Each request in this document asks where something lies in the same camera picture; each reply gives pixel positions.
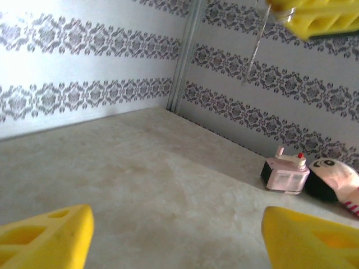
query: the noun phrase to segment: yellow foam block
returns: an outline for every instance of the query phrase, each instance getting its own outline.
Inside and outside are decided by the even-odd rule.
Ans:
[[[0,226],[0,269],[82,269],[93,232],[88,205]]]
[[[302,40],[359,30],[359,0],[267,0],[267,4],[274,12],[296,8],[284,25]]]
[[[358,269],[359,230],[267,207],[262,235],[273,269]]]

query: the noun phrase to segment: yellow object hanging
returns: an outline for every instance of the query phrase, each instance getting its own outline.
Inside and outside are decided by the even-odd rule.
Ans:
[[[295,8],[287,29],[302,40],[359,30],[359,0],[266,0],[274,14]]]
[[[273,269],[358,269],[359,230],[267,207],[262,235]]]
[[[93,232],[88,205],[0,226],[0,269],[82,269]]]

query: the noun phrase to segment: patterned wallpaper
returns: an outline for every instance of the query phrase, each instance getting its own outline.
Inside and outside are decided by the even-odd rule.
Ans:
[[[48,3],[0,4],[0,138],[166,105],[189,1]]]
[[[264,156],[278,145],[359,170],[359,36],[303,42],[260,20],[254,1],[210,0],[180,115]]]

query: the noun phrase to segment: damask wallpaper pattern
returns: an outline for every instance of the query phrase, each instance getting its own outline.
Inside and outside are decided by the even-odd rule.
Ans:
[[[133,20],[146,30],[84,20],[92,16],[87,7],[50,2],[65,15],[0,4],[0,138],[166,105],[189,1],[120,3],[116,16],[138,9]],[[100,13],[111,15],[114,5],[106,0]]]
[[[260,27],[253,5],[209,1],[180,115],[264,156],[284,145],[359,170],[359,36],[303,42],[269,24],[243,84]]]

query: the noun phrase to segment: red and white stripe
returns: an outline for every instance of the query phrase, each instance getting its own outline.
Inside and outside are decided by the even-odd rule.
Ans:
[[[348,201],[344,204],[346,208],[348,208],[350,211],[354,213],[354,215],[359,217],[359,205],[356,205],[355,203]]]

